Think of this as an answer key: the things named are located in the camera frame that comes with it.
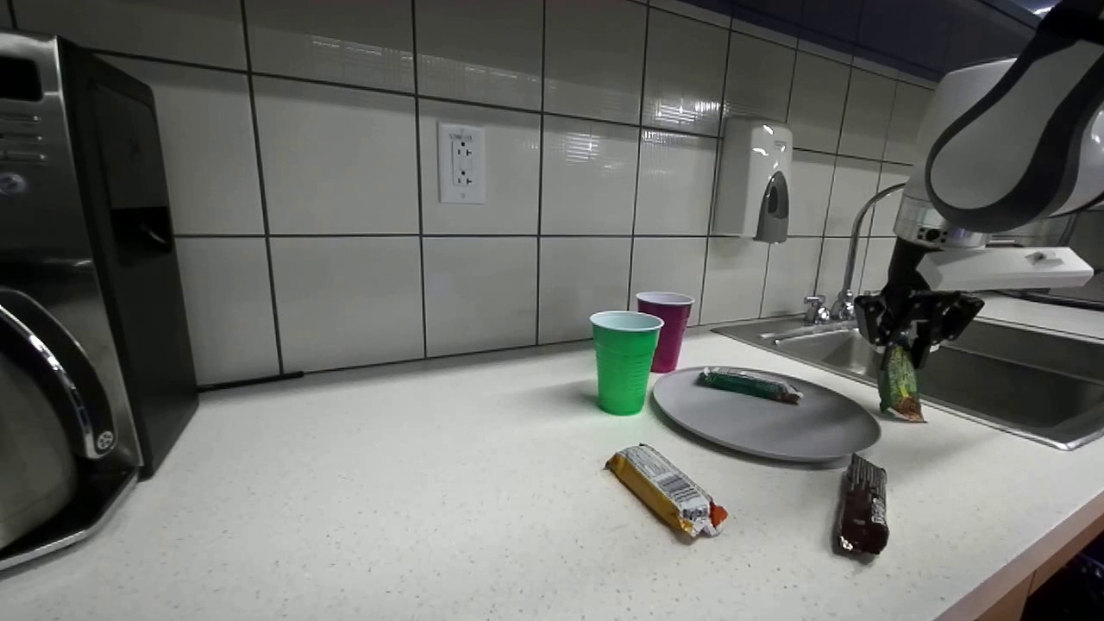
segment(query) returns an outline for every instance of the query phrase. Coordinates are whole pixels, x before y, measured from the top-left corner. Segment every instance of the plate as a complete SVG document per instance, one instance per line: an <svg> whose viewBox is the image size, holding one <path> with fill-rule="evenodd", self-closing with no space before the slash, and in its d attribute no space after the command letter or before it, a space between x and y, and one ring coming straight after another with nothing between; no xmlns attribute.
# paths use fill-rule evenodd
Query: plate
<svg viewBox="0 0 1104 621"><path fill-rule="evenodd" d="M874 414L836 389L762 370L710 370L790 383L801 401L775 405L764 398L695 386L699 367L678 370L652 386L652 401L660 414L691 439L787 466L836 466L879 439Z"/></svg>

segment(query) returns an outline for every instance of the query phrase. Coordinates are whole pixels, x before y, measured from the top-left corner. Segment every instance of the outlet cover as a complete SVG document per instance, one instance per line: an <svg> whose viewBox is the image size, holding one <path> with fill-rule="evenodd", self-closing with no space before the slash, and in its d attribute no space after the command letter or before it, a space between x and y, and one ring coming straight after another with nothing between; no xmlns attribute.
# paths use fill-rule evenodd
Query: outlet cover
<svg viewBox="0 0 1104 621"><path fill-rule="evenodd" d="M441 202L485 202L485 130L441 124Z"/></svg>

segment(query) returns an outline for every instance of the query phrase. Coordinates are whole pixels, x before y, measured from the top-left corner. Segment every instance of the stainless steel sink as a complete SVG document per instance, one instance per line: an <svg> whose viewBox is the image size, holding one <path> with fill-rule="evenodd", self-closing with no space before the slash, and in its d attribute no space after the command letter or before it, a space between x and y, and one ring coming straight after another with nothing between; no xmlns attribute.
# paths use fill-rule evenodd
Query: stainless steel sink
<svg viewBox="0 0 1104 621"><path fill-rule="evenodd" d="M792 326L798 316L775 316L718 336L874 383L874 348L855 326ZM929 355L922 398L1070 453L1104 433L1104 343L977 321L959 343Z"/></svg>

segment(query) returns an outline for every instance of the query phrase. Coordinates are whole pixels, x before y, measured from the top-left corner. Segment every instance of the kitchen counter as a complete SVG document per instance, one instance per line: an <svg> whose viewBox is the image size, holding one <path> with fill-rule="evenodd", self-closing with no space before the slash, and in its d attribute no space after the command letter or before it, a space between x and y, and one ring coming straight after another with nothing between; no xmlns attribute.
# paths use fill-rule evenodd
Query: kitchen counter
<svg viewBox="0 0 1104 621"><path fill-rule="evenodd" d="M877 405L718 336L683 362ZM1104 491L1104 440L1054 453L929 407L867 453L892 536L859 565L829 539L842 469L741 462L586 392L574 346L203 398L99 539L0 578L0 617L939 617ZM675 543L603 471L633 440L730 512L721 539Z"/></svg>

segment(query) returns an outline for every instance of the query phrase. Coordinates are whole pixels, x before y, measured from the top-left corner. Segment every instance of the soap dispenser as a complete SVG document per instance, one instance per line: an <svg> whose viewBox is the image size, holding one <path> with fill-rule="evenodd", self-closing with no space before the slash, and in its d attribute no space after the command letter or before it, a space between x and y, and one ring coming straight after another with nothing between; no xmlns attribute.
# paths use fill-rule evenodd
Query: soap dispenser
<svg viewBox="0 0 1104 621"><path fill-rule="evenodd" d="M783 124L727 119L714 236L787 241L792 199L792 136Z"/></svg>

